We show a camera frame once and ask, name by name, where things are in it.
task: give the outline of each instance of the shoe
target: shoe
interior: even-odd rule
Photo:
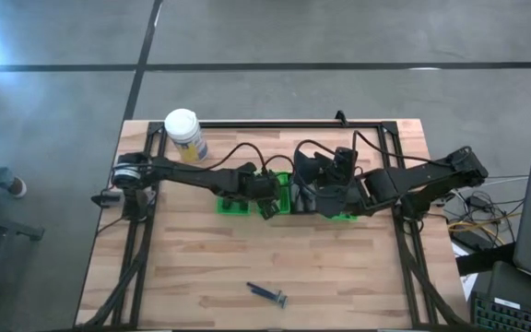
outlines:
[[[21,198],[28,192],[28,187],[22,179],[16,177],[14,178],[14,182],[7,188],[7,192],[14,198]]]

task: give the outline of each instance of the green block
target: green block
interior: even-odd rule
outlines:
[[[241,203],[232,202],[229,208],[224,207],[225,199],[217,197],[217,213],[229,216],[249,216],[251,210],[249,209],[249,203],[246,204],[246,208],[241,207]]]
[[[331,220],[332,222],[353,222],[353,221],[358,220],[358,217],[349,216],[349,215],[346,215],[346,214],[342,213],[339,216],[334,216],[333,218],[331,218],[329,220]]]
[[[280,181],[280,199],[276,202],[280,209],[279,214],[290,213],[290,187],[289,174],[286,172],[278,173],[277,179]]]

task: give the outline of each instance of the wooden table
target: wooden table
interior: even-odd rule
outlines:
[[[406,155],[429,157],[420,120],[397,120]],[[117,155],[143,149],[147,121],[128,121]],[[372,143],[378,136],[362,129]],[[209,129],[209,165],[236,144],[254,143],[264,156],[292,156],[297,142],[311,138],[327,147],[349,147],[351,129]],[[316,147],[302,149],[312,155]],[[382,167],[380,153],[358,144],[364,170]],[[170,142],[167,157],[178,160]],[[223,165],[256,165],[255,151],[241,148]],[[407,160],[407,166],[419,162]],[[270,169],[289,171],[285,160]],[[263,220],[215,213],[216,198],[207,190],[162,182],[140,309],[140,328],[373,328],[408,327],[410,320],[390,210],[352,223],[321,216],[276,216]],[[101,215],[100,227],[122,208]],[[127,223],[102,233],[93,249],[77,322],[87,321],[112,291],[120,273]],[[426,218],[421,233],[433,284],[463,318],[468,313],[454,253],[443,219]],[[246,281],[283,290],[282,310],[252,295]],[[419,284],[419,309],[424,315]]]

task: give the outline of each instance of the concrete floor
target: concrete floor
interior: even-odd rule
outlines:
[[[153,0],[0,0],[0,65],[136,64]],[[148,62],[531,61],[531,0],[165,0]],[[0,72],[0,162],[29,184],[2,213],[17,239],[0,329],[71,326],[133,72]],[[531,69],[150,73],[135,119],[421,118],[434,158],[470,145],[492,175],[526,174]],[[496,200],[525,182],[485,187]],[[460,210],[457,202],[448,207]],[[519,220],[514,221],[517,228]]]

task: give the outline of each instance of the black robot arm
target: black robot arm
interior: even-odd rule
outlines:
[[[231,201],[254,201],[260,207],[264,219],[279,212],[276,201],[279,181],[271,171],[257,168],[251,162],[237,169],[208,170],[168,160],[164,157],[148,157],[144,153],[127,153],[118,158],[112,184],[123,189],[124,214],[143,219],[148,204],[143,190],[156,182],[168,180],[210,190],[214,195]]]
[[[304,165],[308,162],[324,165],[315,176],[312,172],[305,176],[309,179],[306,184],[314,185],[316,189],[317,212],[328,218],[340,213],[371,216],[400,203],[399,211],[403,217],[420,219],[435,199],[453,189],[481,185],[489,176],[470,148],[460,148],[445,158],[409,169],[389,167],[350,178],[357,156],[356,151],[348,148],[338,148],[333,160],[317,155],[305,161],[305,157],[297,159],[295,156],[295,161],[301,160],[299,163]]]

